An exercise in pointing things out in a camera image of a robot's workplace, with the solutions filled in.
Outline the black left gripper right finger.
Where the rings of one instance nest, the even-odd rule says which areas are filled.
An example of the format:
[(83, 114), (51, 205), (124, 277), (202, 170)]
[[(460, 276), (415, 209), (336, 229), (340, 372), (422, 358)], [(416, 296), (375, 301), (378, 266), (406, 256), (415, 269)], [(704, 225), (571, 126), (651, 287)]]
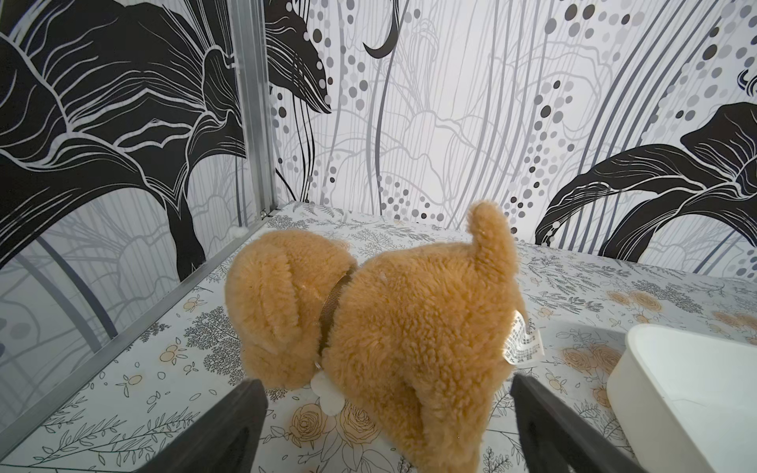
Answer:
[(514, 376), (511, 396), (520, 446), (530, 473), (643, 470), (536, 378)]

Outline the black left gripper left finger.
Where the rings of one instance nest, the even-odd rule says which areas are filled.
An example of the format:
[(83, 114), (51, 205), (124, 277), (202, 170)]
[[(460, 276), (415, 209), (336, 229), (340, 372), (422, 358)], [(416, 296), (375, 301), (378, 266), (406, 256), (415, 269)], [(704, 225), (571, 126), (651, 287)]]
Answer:
[(261, 381), (244, 380), (137, 472), (250, 473), (267, 408)]

